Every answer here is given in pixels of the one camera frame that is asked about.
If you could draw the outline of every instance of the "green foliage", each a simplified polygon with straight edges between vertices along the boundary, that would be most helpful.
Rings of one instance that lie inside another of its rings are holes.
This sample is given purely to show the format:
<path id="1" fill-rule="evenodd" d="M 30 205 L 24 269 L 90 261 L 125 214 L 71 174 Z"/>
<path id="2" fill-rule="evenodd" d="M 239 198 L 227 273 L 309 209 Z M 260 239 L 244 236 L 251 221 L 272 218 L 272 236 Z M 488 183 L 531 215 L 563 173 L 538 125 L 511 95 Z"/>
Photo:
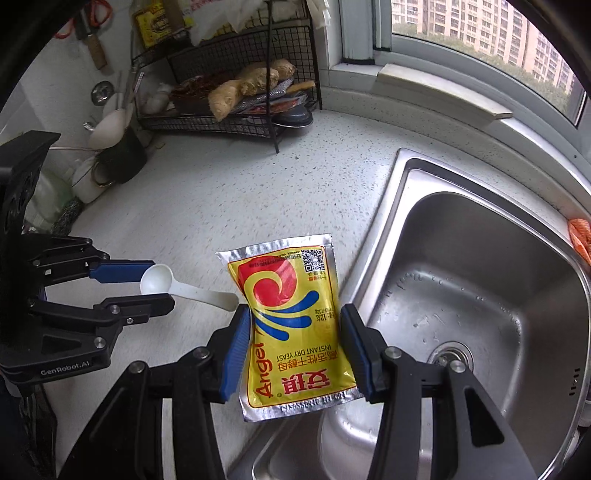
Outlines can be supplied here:
<path id="1" fill-rule="evenodd" d="M 505 72 L 514 79 L 519 80 L 521 83 L 528 86 L 549 103 L 551 103 L 560 112 L 566 113 L 566 106 L 569 101 L 569 96 L 563 89 L 555 87 L 551 82 L 541 82 L 536 80 L 531 73 L 526 72 L 516 65 L 505 63 L 503 59 L 497 55 L 488 55 L 486 53 L 479 52 L 471 45 L 466 45 L 462 40 L 455 37 L 446 37 L 445 35 L 433 33 L 417 33 L 417 26 L 415 24 L 394 24 L 393 30 L 395 30 L 394 33 L 397 34 L 431 41 L 433 43 L 460 51 L 466 55 L 470 55 L 471 57 L 475 57 L 478 60 L 481 60 L 501 70 L 502 72 Z"/>

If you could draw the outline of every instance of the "drain strainer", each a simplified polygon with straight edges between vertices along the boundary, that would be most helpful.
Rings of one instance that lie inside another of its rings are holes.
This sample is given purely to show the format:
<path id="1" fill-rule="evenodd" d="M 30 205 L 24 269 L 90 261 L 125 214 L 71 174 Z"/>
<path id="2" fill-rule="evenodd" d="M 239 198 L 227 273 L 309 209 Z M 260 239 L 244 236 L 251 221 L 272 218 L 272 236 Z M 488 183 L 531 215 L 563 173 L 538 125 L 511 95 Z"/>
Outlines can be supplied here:
<path id="1" fill-rule="evenodd" d="M 465 364 L 470 371 L 474 369 L 474 359 L 470 349 L 460 342 L 445 342 L 439 345 L 427 360 L 429 364 L 446 367 L 453 360 L 459 360 Z"/>

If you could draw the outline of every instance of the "red swirl logo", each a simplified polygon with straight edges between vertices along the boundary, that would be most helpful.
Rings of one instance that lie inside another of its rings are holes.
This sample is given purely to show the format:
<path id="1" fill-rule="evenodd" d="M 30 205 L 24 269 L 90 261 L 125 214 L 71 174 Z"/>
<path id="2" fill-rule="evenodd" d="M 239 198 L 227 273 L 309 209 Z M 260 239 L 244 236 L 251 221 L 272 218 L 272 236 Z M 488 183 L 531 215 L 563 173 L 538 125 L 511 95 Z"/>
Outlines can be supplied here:
<path id="1" fill-rule="evenodd" d="M 257 302 L 265 307 L 278 307 L 290 301 L 296 291 L 296 271 L 289 260 L 273 255 L 253 258 L 238 267 L 238 284 L 241 290 L 244 292 L 244 284 L 251 275 L 262 271 L 275 272 L 281 285 L 273 278 L 258 280 L 252 288 Z"/>

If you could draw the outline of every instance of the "orange rag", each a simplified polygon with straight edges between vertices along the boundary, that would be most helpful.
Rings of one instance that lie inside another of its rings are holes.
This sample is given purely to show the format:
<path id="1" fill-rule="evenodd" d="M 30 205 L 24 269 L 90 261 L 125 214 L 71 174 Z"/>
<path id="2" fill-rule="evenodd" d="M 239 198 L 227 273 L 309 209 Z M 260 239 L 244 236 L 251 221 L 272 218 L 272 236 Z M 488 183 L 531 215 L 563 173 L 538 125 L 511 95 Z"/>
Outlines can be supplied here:
<path id="1" fill-rule="evenodd" d="M 583 218 L 569 220 L 570 241 L 578 254 L 591 265 L 591 227 Z"/>

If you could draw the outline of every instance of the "foil packet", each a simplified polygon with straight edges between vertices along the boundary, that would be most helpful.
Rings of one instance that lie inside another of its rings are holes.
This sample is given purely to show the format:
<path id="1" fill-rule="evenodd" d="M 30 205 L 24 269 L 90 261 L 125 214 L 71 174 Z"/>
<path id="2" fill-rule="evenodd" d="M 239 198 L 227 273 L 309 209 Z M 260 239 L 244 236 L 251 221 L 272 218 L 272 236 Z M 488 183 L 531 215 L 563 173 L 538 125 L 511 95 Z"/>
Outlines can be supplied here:
<path id="1" fill-rule="evenodd" d="M 332 237 L 285 238 L 217 256 L 251 309 L 240 402 L 247 421 L 361 398 L 339 345 Z"/>

